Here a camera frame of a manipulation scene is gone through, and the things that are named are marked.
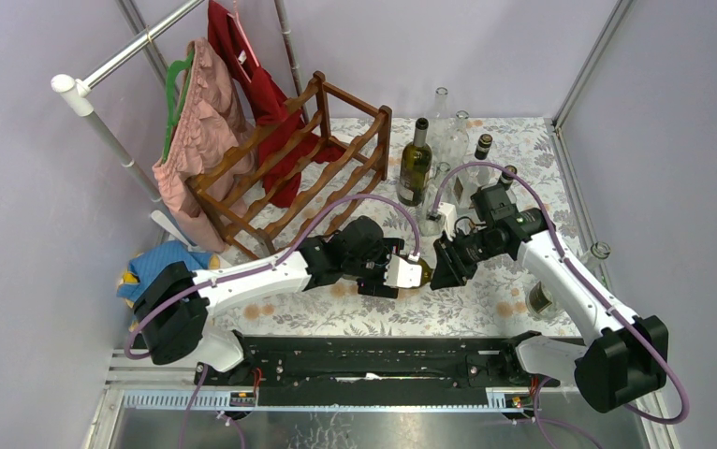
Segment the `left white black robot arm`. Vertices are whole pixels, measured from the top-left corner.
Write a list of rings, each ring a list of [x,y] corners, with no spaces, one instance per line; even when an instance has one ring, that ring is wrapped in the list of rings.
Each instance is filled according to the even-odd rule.
[[[232,268],[192,271],[183,262],[163,268],[132,307],[143,357],[156,366],[203,363],[229,384],[251,375],[252,360],[235,331],[214,318],[263,297],[306,292],[351,279],[367,296],[397,296],[429,282],[430,270],[400,239],[387,238],[367,216],[330,236],[307,237],[287,252]]]

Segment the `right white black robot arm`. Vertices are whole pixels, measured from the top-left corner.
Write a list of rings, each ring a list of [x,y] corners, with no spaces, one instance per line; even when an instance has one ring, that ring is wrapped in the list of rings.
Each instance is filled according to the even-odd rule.
[[[434,242],[434,290],[466,285],[482,261],[503,254],[551,292],[580,332],[581,344],[528,331],[505,342],[498,361],[508,384],[533,375],[575,385],[596,411],[610,412],[666,385],[668,331],[656,316],[640,317],[615,298],[554,234],[538,208],[519,210],[501,186],[472,195],[480,223],[456,228],[454,205],[441,202],[428,218],[442,226]]]

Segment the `green wine bottle brown label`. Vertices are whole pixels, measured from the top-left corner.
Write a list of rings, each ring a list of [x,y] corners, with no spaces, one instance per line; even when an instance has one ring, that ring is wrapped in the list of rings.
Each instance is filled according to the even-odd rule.
[[[433,268],[424,258],[419,258],[417,264],[421,267],[420,281],[418,287],[424,287],[432,280]]]

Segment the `clear square glass bottle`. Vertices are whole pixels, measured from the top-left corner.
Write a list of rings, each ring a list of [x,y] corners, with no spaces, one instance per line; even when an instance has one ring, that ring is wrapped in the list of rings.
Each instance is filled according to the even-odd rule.
[[[432,206],[435,204],[437,190],[441,185],[451,165],[447,162],[440,162],[433,166],[432,175],[425,189],[423,201],[417,208],[417,226],[422,237],[437,237],[441,235],[445,225],[445,216],[439,212],[434,214],[435,218],[430,217]]]

